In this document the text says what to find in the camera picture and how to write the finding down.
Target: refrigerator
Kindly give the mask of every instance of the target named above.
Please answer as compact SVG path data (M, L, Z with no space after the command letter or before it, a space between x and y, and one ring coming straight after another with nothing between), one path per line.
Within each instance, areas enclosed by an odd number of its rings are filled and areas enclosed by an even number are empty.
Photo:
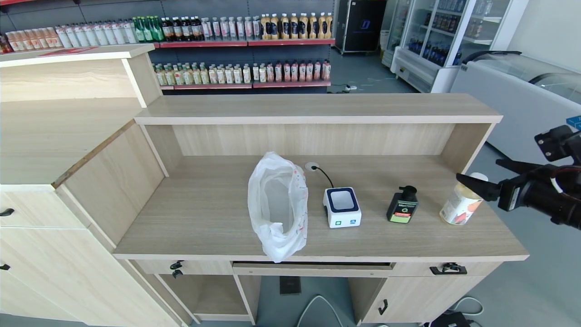
M410 0L390 70L422 93L447 93L460 64L506 50L528 0Z
M504 117L487 141L517 161L545 164L534 136L581 115L581 74L514 51L481 52L462 65L452 93L468 93ZM555 165L571 164L570 158Z

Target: green bottle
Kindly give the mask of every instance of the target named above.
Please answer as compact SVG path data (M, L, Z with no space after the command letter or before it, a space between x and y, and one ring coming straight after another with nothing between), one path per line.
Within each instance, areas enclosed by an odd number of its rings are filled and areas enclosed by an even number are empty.
M137 35L137 41L145 42L145 35L144 35L144 27L141 23L141 19L137 19L137 17L132 18L133 23L135 24L135 34Z

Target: cabinet door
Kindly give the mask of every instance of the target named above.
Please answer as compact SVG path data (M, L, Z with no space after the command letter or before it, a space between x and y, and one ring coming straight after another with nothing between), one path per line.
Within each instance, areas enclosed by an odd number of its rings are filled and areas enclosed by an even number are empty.
M429 322L458 301L484 276L387 278L363 322ZM381 314L380 309L387 309Z
M0 271L0 313L43 319L78 321L14 277Z
M87 325L178 325L87 229L1 232L9 272Z

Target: black cable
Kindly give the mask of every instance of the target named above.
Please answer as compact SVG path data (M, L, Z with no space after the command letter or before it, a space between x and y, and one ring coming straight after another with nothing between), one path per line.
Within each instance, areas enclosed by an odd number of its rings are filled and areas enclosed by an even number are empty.
M317 167L317 166L312 166L311 168L312 168L312 169L314 169L314 170L318 169L318 170L320 170L320 171L321 171L323 174L325 174L325 176L326 176L326 177L327 177L327 179L329 180L329 183L331 183L331 188L332 188L332 189L334 189L334 188L335 188L335 186L333 186L333 182L332 182L332 181L331 181L331 179L329 178L329 175L327 175L327 173L325 173L325 171L324 171L324 170L322 170L321 168L319 168L319 167Z

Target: glass door refrigerator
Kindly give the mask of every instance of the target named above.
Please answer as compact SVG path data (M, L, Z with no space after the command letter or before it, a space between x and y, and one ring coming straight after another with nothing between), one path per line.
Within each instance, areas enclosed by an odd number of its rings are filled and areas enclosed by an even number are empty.
M470 54L506 50L528 0L411 0L390 67L423 93L447 93Z

